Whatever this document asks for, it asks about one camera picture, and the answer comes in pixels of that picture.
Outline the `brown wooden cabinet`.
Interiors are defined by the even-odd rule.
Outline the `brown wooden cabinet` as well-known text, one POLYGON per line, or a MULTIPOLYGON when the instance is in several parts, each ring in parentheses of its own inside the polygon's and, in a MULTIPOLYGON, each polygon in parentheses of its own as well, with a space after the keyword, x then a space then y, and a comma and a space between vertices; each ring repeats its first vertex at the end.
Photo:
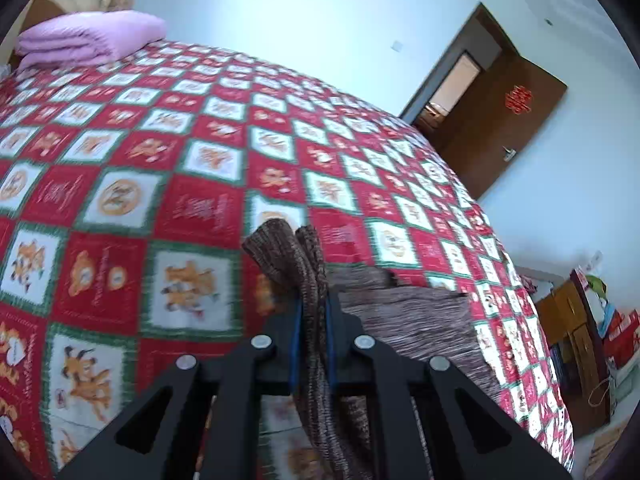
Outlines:
POLYGON ((578 273, 553 287, 536 308, 574 437, 588 436, 610 422, 610 375, 578 273))

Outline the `red patchwork cartoon bedspread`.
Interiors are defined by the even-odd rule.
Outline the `red patchwork cartoon bedspread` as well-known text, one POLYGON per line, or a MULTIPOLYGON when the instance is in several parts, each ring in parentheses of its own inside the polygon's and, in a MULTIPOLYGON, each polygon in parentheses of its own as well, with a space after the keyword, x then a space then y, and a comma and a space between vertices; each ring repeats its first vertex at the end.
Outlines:
POLYGON ((241 245, 273 218, 314 226, 330 263, 464 292, 498 404, 573 465, 533 300, 416 129, 283 66, 159 41, 1 85, 1 428, 35 477, 180 354, 260 330, 274 304, 241 245))

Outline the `brown wooden door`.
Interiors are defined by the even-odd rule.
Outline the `brown wooden door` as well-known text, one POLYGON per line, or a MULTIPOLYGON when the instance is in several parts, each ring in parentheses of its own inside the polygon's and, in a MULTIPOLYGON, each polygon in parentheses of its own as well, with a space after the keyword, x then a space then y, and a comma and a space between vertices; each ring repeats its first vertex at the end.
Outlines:
POLYGON ((478 4, 400 118, 413 125, 478 200, 552 116, 567 85, 523 58, 502 26, 478 4), (504 96, 516 84, 533 92, 528 114, 504 96), (503 161, 503 147, 516 155, 503 161))

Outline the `red double happiness decoration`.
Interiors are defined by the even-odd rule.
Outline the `red double happiness decoration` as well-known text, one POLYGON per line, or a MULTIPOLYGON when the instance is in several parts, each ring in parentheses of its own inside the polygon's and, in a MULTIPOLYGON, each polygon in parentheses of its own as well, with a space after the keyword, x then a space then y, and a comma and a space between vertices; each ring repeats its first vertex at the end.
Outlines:
POLYGON ((530 103, 533 101, 533 92, 520 84, 516 84, 504 96, 504 106, 514 115, 528 114, 532 111, 530 103))

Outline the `red gift boxes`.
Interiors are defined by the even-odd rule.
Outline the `red gift boxes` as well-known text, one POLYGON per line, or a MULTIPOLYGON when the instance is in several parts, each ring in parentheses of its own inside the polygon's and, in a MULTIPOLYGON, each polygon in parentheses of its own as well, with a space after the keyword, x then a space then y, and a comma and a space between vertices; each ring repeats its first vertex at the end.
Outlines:
POLYGON ((608 302, 597 331, 603 344, 605 363, 611 370, 621 370, 639 350, 637 310, 620 312, 608 302))

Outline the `cream wooden headboard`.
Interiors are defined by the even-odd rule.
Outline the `cream wooden headboard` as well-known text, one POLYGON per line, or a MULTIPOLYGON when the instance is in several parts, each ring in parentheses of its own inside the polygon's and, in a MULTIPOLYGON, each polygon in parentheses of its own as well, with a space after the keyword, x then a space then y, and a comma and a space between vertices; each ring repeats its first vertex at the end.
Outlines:
POLYGON ((9 64, 17 37, 24 30, 63 14, 97 11, 100 0, 29 0, 1 43, 1 64, 9 64))

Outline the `brown striped knit sweater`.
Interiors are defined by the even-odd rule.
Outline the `brown striped knit sweater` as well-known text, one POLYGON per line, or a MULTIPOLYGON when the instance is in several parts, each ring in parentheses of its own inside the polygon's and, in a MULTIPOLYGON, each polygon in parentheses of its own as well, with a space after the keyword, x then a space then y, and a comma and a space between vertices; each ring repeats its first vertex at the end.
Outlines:
POLYGON ((330 385, 330 367, 345 363, 361 334, 409 359, 444 356, 491 400, 500 399, 464 292, 410 285, 379 266, 329 264, 313 226, 294 230, 282 219, 265 221, 243 248, 265 274, 278 310, 295 300, 302 303, 304 369, 294 401, 322 467, 333 478, 369 479, 373 472, 366 401, 339 396, 330 385))

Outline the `folded pink quilt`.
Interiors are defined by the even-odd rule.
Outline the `folded pink quilt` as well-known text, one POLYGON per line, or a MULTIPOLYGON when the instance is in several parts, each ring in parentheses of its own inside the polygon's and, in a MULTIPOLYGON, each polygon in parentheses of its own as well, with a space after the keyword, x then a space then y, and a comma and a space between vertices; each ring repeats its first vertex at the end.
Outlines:
POLYGON ((133 10, 61 15, 20 33, 17 70, 114 63, 163 40, 166 32, 162 18, 133 10))

